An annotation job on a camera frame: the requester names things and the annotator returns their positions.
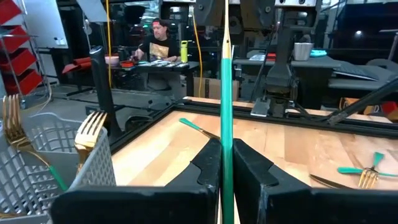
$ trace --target cardboard box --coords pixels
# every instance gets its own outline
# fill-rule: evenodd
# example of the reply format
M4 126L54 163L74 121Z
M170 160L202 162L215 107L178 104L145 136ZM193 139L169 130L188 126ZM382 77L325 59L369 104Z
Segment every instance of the cardboard box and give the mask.
M193 78L193 96L194 97L202 97L202 98L209 98L209 99L216 99L220 100L221 98L221 80L215 78L202 78L201 81L201 91L200 96L199 94L199 77ZM232 83L232 99L233 101L238 100L239 95L239 82L233 80Z

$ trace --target fork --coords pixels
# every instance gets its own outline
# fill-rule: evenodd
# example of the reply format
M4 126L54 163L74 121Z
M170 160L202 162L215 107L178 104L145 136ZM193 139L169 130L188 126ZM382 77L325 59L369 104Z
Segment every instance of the fork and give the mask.
M365 168L362 171L361 178L359 179L358 187L362 189L371 189L379 178L379 172L375 170L376 166L383 160L384 154L375 152L373 154L373 165L370 168Z
M94 149L106 115L104 112L92 112L80 125L75 138L75 148L77 153L79 153L79 164L76 174L83 168L90 152Z
M61 175L52 166L49 160L37 152L29 138L27 137L21 124L21 113L19 111L19 96L5 96L2 100L2 115L3 115L3 130L7 142L15 149L21 152L26 152L43 162L50 170L54 179L58 182L63 191L68 190L68 187L63 182Z
M188 125L189 127L193 128L195 130L200 131L202 134L204 134L205 136L209 137L210 139L220 140L219 136L217 136L217 135L215 135L213 133L210 133L210 132L204 130L203 128L200 128L199 126L197 126L194 123L192 123L191 121L189 121L187 118L180 118L180 122L183 123L183 124Z
M0 220L2 218L15 218L15 217L21 217L24 216L23 214L16 214L16 213L3 213L0 212Z

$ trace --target cable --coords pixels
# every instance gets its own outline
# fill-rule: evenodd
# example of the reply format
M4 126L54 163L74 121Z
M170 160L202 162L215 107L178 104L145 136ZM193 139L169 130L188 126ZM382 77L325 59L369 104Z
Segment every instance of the cable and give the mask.
M106 25L108 25L108 56L109 60L111 60L112 46L111 46L111 24L109 21L109 0L106 0ZM112 74L111 74L110 65L108 65L108 76L109 76L109 87L112 88Z
M269 51L269 48L270 48L270 46L271 46L271 42L272 42L272 40L274 39L274 36L276 35L276 33L277 33L277 31L273 31L273 32L270 33L271 39L270 39L269 42L268 42L268 46L267 46L267 48L266 48L266 52L265 52L265 55L264 55L264 60L262 61L262 64L261 64L259 73L257 74L256 82L254 83L254 88L253 88L253 90L252 90L252 92L251 92L251 94L250 94L250 100L249 100L250 103L253 102L253 100L254 100L254 95L255 95L256 90L257 90L257 88L258 88L258 86L259 86L259 84L260 84L261 75L262 75L262 70L264 69L264 66L265 66L265 64L266 64L266 62L267 62L268 51Z
M203 65L202 65L202 62L201 62L201 50L200 50L199 37L198 37L198 31L197 31L197 23L195 21L195 14L194 13L192 13L192 19L193 19L193 30L195 31L195 37L196 37L196 40L197 40L197 46L198 46L198 51L199 51L200 80L199 80L198 97L200 97L201 79L203 77Z

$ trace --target wooden surface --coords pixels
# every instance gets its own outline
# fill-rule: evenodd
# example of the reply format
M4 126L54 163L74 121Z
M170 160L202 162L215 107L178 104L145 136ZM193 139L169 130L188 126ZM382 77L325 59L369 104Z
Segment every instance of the wooden surface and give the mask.
M218 102L203 98L192 99ZM252 107L250 103L234 104ZM327 114L326 111L308 112ZM174 111L113 156L118 185L163 186L188 166L208 138L180 123L180 118L187 118L199 127L220 135L219 117ZM358 114L351 118L389 122L386 118ZM355 188L359 176L339 174L337 167L369 167L376 151L385 154L377 170L398 174L398 160L392 156L398 151L396 140L241 119L234 119L234 137L242 139L281 169L313 187L324 186L311 180L309 174ZM397 190L398 178L380 177L375 189Z

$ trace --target utensil holder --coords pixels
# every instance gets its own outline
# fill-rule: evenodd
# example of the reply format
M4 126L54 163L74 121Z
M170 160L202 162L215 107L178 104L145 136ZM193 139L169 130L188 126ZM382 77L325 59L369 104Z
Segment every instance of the utensil holder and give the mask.
M81 122L42 113L24 119L23 124L35 149L57 169L68 190L84 185L116 185L106 129L101 130L94 150L76 176L78 154L74 143ZM48 167L26 152L16 152L0 133L0 212L25 214L1 219L1 224L47 223L48 210L62 193Z

